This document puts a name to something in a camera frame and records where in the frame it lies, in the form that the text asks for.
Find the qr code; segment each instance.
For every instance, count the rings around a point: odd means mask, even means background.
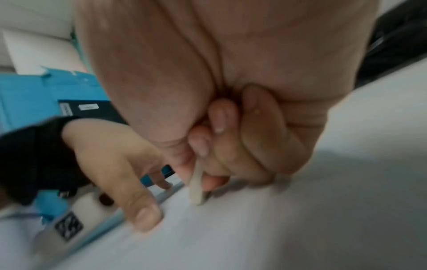
[[[68,242],[83,230],[83,224],[73,212],[70,212],[55,224],[55,229]]]

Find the white label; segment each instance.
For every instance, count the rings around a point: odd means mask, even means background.
[[[63,116],[73,116],[73,111],[68,103],[60,103],[59,108],[61,109]]]
[[[80,111],[87,111],[87,110],[96,110],[99,109],[98,104],[81,104],[79,105]]]

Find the fingernail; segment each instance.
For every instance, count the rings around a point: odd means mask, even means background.
[[[189,139],[188,143],[190,144],[193,151],[199,157],[207,157],[210,152],[209,142],[204,137],[192,137]]]
[[[223,109],[216,110],[211,117],[213,130],[215,133],[220,134],[227,128],[227,115]]]
[[[135,228],[141,232],[148,232],[162,219],[160,208],[150,205],[141,209],[135,218]]]
[[[243,110],[250,113],[257,108],[258,94],[256,91],[248,91],[243,95]]]

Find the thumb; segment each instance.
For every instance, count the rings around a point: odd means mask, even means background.
[[[147,232],[162,220],[154,196],[141,184],[128,160],[104,156],[102,164],[94,164],[100,159],[77,159],[85,175],[115,201],[137,230]]]

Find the black wristband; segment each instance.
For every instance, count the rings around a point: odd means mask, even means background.
[[[39,190],[66,191],[89,183],[61,136],[63,127],[78,118],[54,117],[0,137],[0,184],[12,200],[29,205]]]

